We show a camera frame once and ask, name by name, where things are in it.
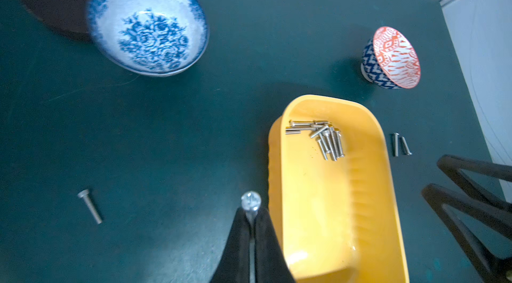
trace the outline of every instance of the blue and white bowl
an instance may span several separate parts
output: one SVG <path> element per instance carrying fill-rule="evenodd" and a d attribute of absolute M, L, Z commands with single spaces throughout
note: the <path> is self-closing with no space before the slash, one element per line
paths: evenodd
<path fill-rule="evenodd" d="M 175 75 L 197 62 L 209 30 L 197 0 L 89 0 L 93 42 L 135 73 Z"/>

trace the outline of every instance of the yellow container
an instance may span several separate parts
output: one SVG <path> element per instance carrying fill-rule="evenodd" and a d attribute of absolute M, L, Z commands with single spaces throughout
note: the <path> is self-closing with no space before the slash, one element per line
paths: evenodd
<path fill-rule="evenodd" d="M 285 135 L 289 120 L 328 120 L 344 158 L 323 159 L 309 133 Z M 269 144 L 269 210 L 298 283 L 408 283 L 386 140 L 364 106 L 318 95 L 292 101 Z"/>

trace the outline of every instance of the metal screw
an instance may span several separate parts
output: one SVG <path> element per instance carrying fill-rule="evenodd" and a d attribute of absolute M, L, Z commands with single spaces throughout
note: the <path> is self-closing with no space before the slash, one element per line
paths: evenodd
<path fill-rule="evenodd" d="M 331 137 L 332 148 L 334 149 L 334 155 L 339 158 L 338 142 L 336 141 L 336 135 L 334 133 L 334 127 L 329 126 L 329 136 Z"/>
<path fill-rule="evenodd" d="M 315 131 L 316 127 L 309 127 L 309 126 L 303 126 L 303 127 L 287 127 L 286 131 Z"/>
<path fill-rule="evenodd" d="M 322 128 L 320 128 L 318 131 L 316 131 L 315 133 L 311 134 L 309 137 L 311 139 L 314 139 L 318 134 L 322 133 L 323 131 L 325 131 L 326 129 L 328 129 L 329 126 L 327 125 L 324 125 Z"/>
<path fill-rule="evenodd" d="M 93 203 L 91 202 L 91 199 L 89 198 L 89 190 L 81 191 L 78 194 L 78 197 L 83 198 L 83 200 L 86 201 L 86 205 L 89 208 L 89 211 L 91 211 L 91 214 L 93 214 L 93 217 L 96 220 L 96 222 L 98 224 L 103 222 L 98 214 L 98 211 L 96 211 L 96 208 L 94 207 Z"/>
<path fill-rule="evenodd" d="M 393 151 L 394 151 L 394 155 L 395 157 L 398 156 L 398 136 L 400 134 L 398 133 L 393 133 Z"/>
<path fill-rule="evenodd" d="M 329 148 L 327 146 L 327 142 L 325 141 L 325 137 L 323 136 L 323 134 L 320 133 L 318 136 L 320 137 L 320 140 L 322 141 L 322 145 L 323 145 L 323 148 L 325 149 L 325 152 L 326 153 L 330 153 L 331 151 L 329 151 Z"/>
<path fill-rule="evenodd" d="M 339 157 L 343 158 L 345 155 L 343 154 L 342 137 L 341 137 L 338 129 L 335 129 L 334 131 L 336 133 L 336 141 L 338 143 Z"/>
<path fill-rule="evenodd" d="M 327 160 L 329 160 L 329 159 L 327 158 L 327 154 L 325 153 L 325 149 L 323 148 L 322 139 L 321 139 L 321 138 L 318 138 L 318 139 L 317 139 L 317 143 L 318 143 L 318 145 L 320 146 L 320 150 L 322 151 L 323 159 L 324 159 L 324 160 L 326 160 L 326 161 L 327 161 Z"/>
<path fill-rule="evenodd" d="M 311 124 L 315 124 L 315 122 L 308 122 L 308 121 L 292 121 L 290 120 L 290 126 L 296 127 L 296 126 L 310 126 Z"/>
<path fill-rule="evenodd" d="M 409 151 L 409 146 L 407 146 L 406 138 L 400 137 L 400 140 L 402 141 L 402 146 L 403 146 L 404 152 L 407 155 L 412 155 L 413 153 L 411 153 L 411 151 Z"/>
<path fill-rule="evenodd" d="M 331 141 L 331 137 L 329 135 L 330 134 L 329 131 L 323 131 L 322 134 L 327 139 L 327 144 L 329 145 L 329 151 L 331 152 L 332 160 L 337 161 L 338 159 L 336 158 L 336 152 L 334 151 L 334 147 L 333 147 L 333 144 Z"/>
<path fill-rule="evenodd" d="M 254 219 L 258 215 L 261 206 L 261 197 L 254 191 L 245 192 L 241 197 L 242 208 L 245 211 L 245 217 L 252 227 L 254 227 Z"/>

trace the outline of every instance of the silver bolt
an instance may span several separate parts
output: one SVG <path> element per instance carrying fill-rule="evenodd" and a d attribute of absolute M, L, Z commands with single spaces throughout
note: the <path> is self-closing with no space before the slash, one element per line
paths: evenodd
<path fill-rule="evenodd" d="M 287 127 L 286 131 L 314 131 L 316 127 L 302 126 L 302 127 Z"/>
<path fill-rule="evenodd" d="M 320 150 L 322 151 L 323 159 L 324 159 L 324 160 L 326 160 L 326 161 L 327 161 L 327 160 L 329 160 L 329 159 L 327 158 L 327 154 L 325 153 L 325 149 L 323 148 L 322 139 L 318 138 L 318 139 L 317 139 L 317 143 L 318 143 L 318 145 L 320 146 Z"/>
<path fill-rule="evenodd" d="M 325 137 L 323 136 L 323 134 L 320 133 L 318 136 L 320 137 L 320 140 L 322 141 L 322 145 L 323 145 L 323 148 L 325 149 L 325 152 L 330 153 L 329 147 L 327 146 L 327 142 L 325 141 Z"/>
<path fill-rule="evenodd" d="M 318 134 L 322 133 L 323 131 L 325 131 L 326 129 L 328 129 L 329 126 L 327 125 L 324 125 L 322 128 L 320 128 L 318 131 L 316 131 L 315 133 L 311 134 L 309 137 L 311 139 L 314 139 Z"/>
<path fill-rule="evenodd" d="M 254 219 L 258 215 L 261 206 L 261 197 L 254 191 L 245 192 L 241 197 L 242 208 L 245 211 L 245 217 L 252 227 L 254 227 Z"/>
<path fill-rule="evenodd" d="M 336 133 L 334 132 L 334 127 L 329 126 L 329 134 L 331 137 L 332 148 L 334 149 L 334 155 L 336 158 L 339 158 L 338 142 L 336 141 Z"/>
<path fill-rule="evenodd" d="M 342 136 L 339 133 L 339 130 L 335 130 L 336 133 L 336 141 L 338 143 L 338 150 L 339 150 L 339 157 L 343 158 L 345 155 L 343 154 L 343 148 L 342 148 Z"/>
<path fill-rule="evenodd" d="M 310 126 L 311 124 L 315 124 L 315 122 L 308 122 L 308 121 L 292 121 L 290 120 L 290 126 L 296 127 L 296 126 Z"/>
<path fill-rule="evenodd" d="M 323 133 L 323 136 L 327 139 L 327 144 L 329 145 L 329 151 L 331 152 L 332 160 L 337 161 L 338 159 L 336 158 L 336 152 L 334 151 L 331 137 L 329 136 L 329 134 L 330 134 L 329 131 L 323 131 L 322 133 Z"/>
<path fill-rule="evenodd" d="M 409 146 L 407 146 L 406 138 L 400 137 L 400 140 L 402 141 L 402 146 L 403 146 L 403 149 L 405 150 L 405 153 L 407 155 L 412 155 L 413 153 L 411 153 L 411 151 L 409 151 Z"/>
<path fill-rule="evenodd" d="M 101 217 L 98 214 L 98 211 L 96 211 L 96 208 L 94 207 L 93 203 L 91 202 L 91 199 L 89 198 L 89 190 L 83 190 L 78 194 L 78 197 L 83 198 L 84 201 L 86 201 L 86 205 L 89 208 L 89 211 L 91 211 L 91 214 L 93 214 L 94 219 L 99 224 L 102 221 Z"/>
<path fill-rule="evenodd" d="M 398 156 L 398 136 L 400 134 L 398 133 L 393 133 L 393 151 L 394 151 L 394 155 L 395 157 Z"/>

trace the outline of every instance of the bowl rim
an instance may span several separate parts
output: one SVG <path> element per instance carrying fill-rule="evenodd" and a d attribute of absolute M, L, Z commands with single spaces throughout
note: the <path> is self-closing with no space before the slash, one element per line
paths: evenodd
<path fill-rule="evenodd" d="M 92 28 L 91 28 L 91 23 L 89 22 L 89 5 L 91 4 L 91 0 L 87 0 L 87 4 L 86 4 L 86 23 L 87 23 L 87 30 L 89 32 L 89 35 L 91 37 L 91 40 L 93 41 L 94 45 L 99 49 L 99 51 L 105 56 L 107 57 L 109 60 L 111 60 L 113 63 L 117 64 L 118 66 L 124 68 L 124 69 L 127 69 L 127 70 L 130 70 L 134 73 L 137 73 L 139 75 L 144 75 L 144 76 L 151 76 L 151 77 L 167 77 L 167 76 L 171 76 L 171 75 L 176 75 L 178 73 L 181 73 L 183 72 L 184 70 L 188 69 L 189 67 L 191 67 L 192 65 L 194 65 L 197 61 L 199 61 L 199 59 L 201 58 L 201 56 L 203 56 L 204 52 L 206 51 L 206 47 L 208 46 L 208 43 L 209 43 L 209 40 L 210 40 L 210 27 L 208 26 L 208 21 L 206 19 L 206 13 L 204 12 L 201 4 L 199 4 L 199 1 L 196 0 L 197 2 L 197 5 L 199 6 L 199 8 L 201 9 L 201 11 L 203 12 L 203 16 L 204 16 L 204 26 L 206 28 L 206 39 L 205 39 L 205 42 L 204 42 L 204 46 L 201 50 L 201 53 L 198 53 L 197 56 L 195 57 L 195 59 L 190 62 L 189 64 L 187 64 L 186 66 L 184 67 L 181 67 L 179 69 L 174 69 L 172 71 L 168 71 L 168 72 L 164 72 L 164 73 L 155 73 L 155 72 L 150 72 L 150 71 L 143 71 L 143 70 L 139 70 L 139 69 L 133 69 L 132 67 L 129 67 L 127 64 L 124 64 L 123 62 L 117 60 L 116 58 L 114 58 L 110 53 L 108 53 L 104 48 L 103 48 L 103 44 L 101 44 L 100 41 L 97 41 L 95 39 L 95 37 L 92 35 Z"/>
<path fill-rule="evenodd" d="M 373 47 L 373 53 L 374 53 L 374 54 L 375 54 L 375 36 L 377 35 L 377 32 L 378 32 L 380 29 L 385 29 L 385 28 L 390 28 L 390 29 L 392 29 L 392 30 L 397 31 L 397 33 L 399 33 L 399 34 L 400 34 L 400 35 L 401 35 L 401 36 L 402 36 L 402 37 L 407 41 L 407 43 L 411 46 L 411 48 L 412 48 L 412 49 L 413 49 L 413 51 L 414 51 L 414 54 L 416 54 L 416 56 L 418 55 L 418 53 L 416 53 L 416 50 L 415 50 L 415 49 L 414 49 L 414 47 L 413 47 L 413 44 L 411 44 L 411 42 L 409 42 L 409 40 L 407 39 L 407 37 L 406 37 L 404 34 L 402 34 L 402 32 L 400 32 L 399 30 L 397 30 L 397 29 L 395 29 L 394 27 L 391 27 L 391 26 L 381 26 L 381 27 L 379 27 L 379 28 L 375 31 L 375 33 L 373 34 L 373 37 L 372 37 L 372 47 Z M 384 69 L 384 67 L 381 65 L 381 63 L 380 63 L 378 60 L 377 60 L 377 63 L 379 64 L 379 67 L 380 67 L 380 68 L 381 68 L 381 70 L 384 72 L 384 74 L 386 74 L 387 78 L 388 78 L 391 82 L 393 82 L 393 84 L 395 84 L 396 86 L 399 86 L 399 87 L 401 87 L 401 88 L 407 88 L 407 89 L 414 88 L 414 87 L 416 87 L 416 86 L 418 85 L 419 80 L 421 79 L 421 65 L 420 65 L 420 67 L 419 67 L 419 74 L 418 74 L 418 77 L 419 77 L 419 78 L 418 78 L 418 82 L 416 82 L 416 84 L 414 84 L 413 86 L 406 87 L 406 86 L 403 86 L 403 85 L 401 85 L 401 84 L 399 84 L 399 83 L 395 82 L 395 80 L 393 80 L 393 79 L 391 78 L 391 76 L 389 75 L 389 73 L 387 72 L 387 70 L 386 70 L 386 69 Z"/>

